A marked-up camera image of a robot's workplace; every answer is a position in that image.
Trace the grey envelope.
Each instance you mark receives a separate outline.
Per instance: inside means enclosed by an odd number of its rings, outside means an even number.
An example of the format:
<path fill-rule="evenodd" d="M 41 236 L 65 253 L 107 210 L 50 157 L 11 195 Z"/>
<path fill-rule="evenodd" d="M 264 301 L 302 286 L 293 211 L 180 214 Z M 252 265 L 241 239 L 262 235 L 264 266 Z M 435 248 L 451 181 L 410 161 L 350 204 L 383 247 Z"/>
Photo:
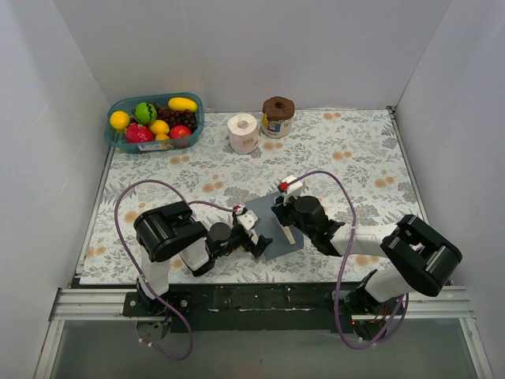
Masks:
<path fill-rule="evenodd" d="M 260 222 L 256 225 L 256 233 L 273 239 L 273 242 L 262 254 L 266 261 L 285 256 L 305 247 L 304 235 L 293 226 L 290 226 L 290 229 L 296 242 L 294 245 L 288 242 L 282 231 L 282 226 L 271 210 L 271 207 L 275 204 L 275 199 L 279 196 L 280 193 L 271 193 L 245 202 L 245 207 L 255 212 L 260 218 Z"/>

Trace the cream letter paper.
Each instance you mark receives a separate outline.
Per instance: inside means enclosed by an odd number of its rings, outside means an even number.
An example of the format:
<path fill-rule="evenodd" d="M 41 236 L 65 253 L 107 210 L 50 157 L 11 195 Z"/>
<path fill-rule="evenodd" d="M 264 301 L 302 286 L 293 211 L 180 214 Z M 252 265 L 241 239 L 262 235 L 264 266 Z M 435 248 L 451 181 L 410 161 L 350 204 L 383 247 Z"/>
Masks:
<path fill-rule="evenodd" d="M 284 227 L 282 226 L 282 231 L 283 233 L 285 234 L 288 242 L 291 244 L 291 245 L 294 245 L 295 244 L 295 238 L 291 232 L 291 229 L 289 227 Z"/>

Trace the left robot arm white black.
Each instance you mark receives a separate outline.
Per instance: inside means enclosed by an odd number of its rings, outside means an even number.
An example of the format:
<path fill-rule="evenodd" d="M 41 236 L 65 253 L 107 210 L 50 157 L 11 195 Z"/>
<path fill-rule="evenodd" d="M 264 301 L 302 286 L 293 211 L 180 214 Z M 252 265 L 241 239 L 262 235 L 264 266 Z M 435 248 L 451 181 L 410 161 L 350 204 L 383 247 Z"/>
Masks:
<path fill-rule="evenodd" d="M 256 233 L 259 222 L 253 211 L 237 206 L 231 225 L 219 222 L 206 228 L 193 218 L 184 201 L 142 213 L 134 222 L 141 248 L 137 293 L 142 308 L 152 316 L 166 310 L 170 260 L 176 255 L 195 277 L 209 272 L 219 258 L 239 248 L 260 257 L 273 239 Z"/>

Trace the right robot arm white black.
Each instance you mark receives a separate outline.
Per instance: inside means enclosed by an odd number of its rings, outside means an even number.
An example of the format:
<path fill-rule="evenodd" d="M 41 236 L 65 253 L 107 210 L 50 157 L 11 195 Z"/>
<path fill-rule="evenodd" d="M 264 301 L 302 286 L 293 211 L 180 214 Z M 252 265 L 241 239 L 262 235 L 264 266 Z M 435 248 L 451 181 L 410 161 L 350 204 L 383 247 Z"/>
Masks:
<path fill-rule="evenodd" d="M 397 223 L 351 227 L 330 219 L 313 196 L 283 196 L 271 210 L 284 227 L 296 227 L 316 249 L 332 257 L 351 255 L 384 257 L 391 266 L 372 270 L 343 299 L 343 303 L 364 313 L 378 312 L 386 302 L 417 291 L 436 297 L 462 261 L 460 250 L 414 215 Z"/>

